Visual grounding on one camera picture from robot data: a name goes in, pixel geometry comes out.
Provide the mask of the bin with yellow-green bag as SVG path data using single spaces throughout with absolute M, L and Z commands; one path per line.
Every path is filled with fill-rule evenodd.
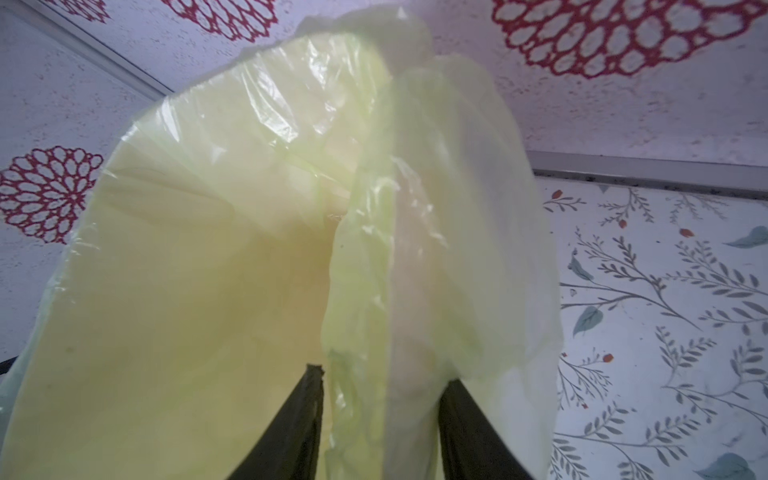
M 108 160 L 13 161 L 1 207 L 66 243 L 1 386 L 5 479 L 229 479 L 306 366 L 318 479 L 443 479 L 460 380 L 546 477 L 556 252 L 490 72 L 395 6 L 242 56 Z

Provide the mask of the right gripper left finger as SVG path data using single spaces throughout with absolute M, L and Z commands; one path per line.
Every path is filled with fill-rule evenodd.
M 307 365 L 265 432 L 229 475 L 230 480 L 313 480 L 323 417 L 323 375 Z

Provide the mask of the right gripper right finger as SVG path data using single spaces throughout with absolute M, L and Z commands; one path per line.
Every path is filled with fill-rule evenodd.
M 532 480 L 460 380 L 439 401 L 438 427 L 447 480 Z

